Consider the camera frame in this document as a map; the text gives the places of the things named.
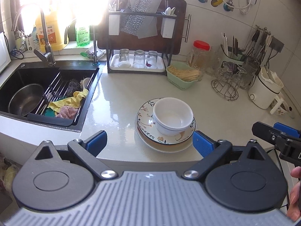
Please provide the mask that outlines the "person's right hand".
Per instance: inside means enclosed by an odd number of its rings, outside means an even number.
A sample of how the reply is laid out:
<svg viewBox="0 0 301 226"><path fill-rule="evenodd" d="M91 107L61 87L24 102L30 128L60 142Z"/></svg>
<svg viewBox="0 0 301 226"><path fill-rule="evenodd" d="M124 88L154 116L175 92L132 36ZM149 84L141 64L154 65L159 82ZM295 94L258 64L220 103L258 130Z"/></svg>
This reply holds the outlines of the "person's right hand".
<svg viewBox="0 0 301 226"><path fill-rule="evenodd" d="M300 179L300 171L301 171L300 166L295 167L291 171L290 175L293 178ZM298 202L299 197L300 197L300 181L298 181L294 185L294 187L290 192L290 205L287 210L287 216L293 221L297 221L300 218L300 209L299 209L299 202Z"/></svg>

